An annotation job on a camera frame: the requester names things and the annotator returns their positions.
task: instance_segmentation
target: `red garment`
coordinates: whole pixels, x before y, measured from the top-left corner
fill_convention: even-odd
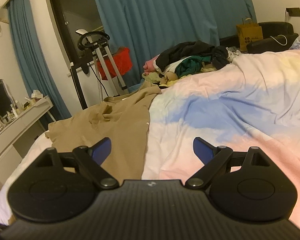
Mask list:
[[[128,48],[120,47],[118,51],[114,55],[112,55],[114,62],[117,65],[119,73],[121,75],[124,75],[132,68],[132,62],[130,59],[129,52],[130,50]],[[106,62],[111,77],[112,78],[116,77],[117,74],[113,69],[109,57],[108,56],[104,57],[104,60]],[[98,60],[98,70],[100,72],[102,80],[108,80],[99,60]]]

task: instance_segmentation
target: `white cable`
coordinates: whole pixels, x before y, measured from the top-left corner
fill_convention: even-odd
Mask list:
[[[286,39],[286,44],[282,44],[282,43],[280,43],[279,41],[277,41],[274,37],[272,37],[272,36],[270,36],[270,38],[272,38],[272,39],[274,39],[277,43],[279,43],[280,45],[282,45],[282,46],[286,46],[287,44],[288,44],[288,40],[287,40],[287,37],[286,36],[284,36],[284,35],[282,35],[282,34],[280,34],[280,35],[278,35],[278,37],[279,36],[283,36],[283,37],[285,37],[285,39]]]

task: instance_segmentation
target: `pile of clothes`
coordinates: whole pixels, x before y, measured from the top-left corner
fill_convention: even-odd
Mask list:
[[[147,61],[142,77],[161,88],[189,75],[215,71],[229,64],[228,50],[202,41],[180,43]]]

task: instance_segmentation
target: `curtain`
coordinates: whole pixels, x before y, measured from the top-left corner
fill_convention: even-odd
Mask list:
[[[28,95],[31,96],[34,89],[40,90],[45,96],[49,95],[53,102],[54,107],[50,112],[56,120],[70,118],[71,114],[45,62],[34,27],[30,1],[10,0],[7,8],[13,48]],[[47,128],[51,119],[45,118],[40,121]]]
[[[128,86],[140,81],[143,65],[180,42],[202,40],[219,45],[219,38],[236,34],[242,18],[255,19],[251,0],[96,0],[110,45],[130,49]]]

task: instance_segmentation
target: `paper bag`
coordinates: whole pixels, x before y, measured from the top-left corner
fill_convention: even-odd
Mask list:
[[[259,24],[252,22],[237,25],[237,34],[240,42],[240,50],[246,51],[247,45],[253,41],[263,39],[262,28]]]

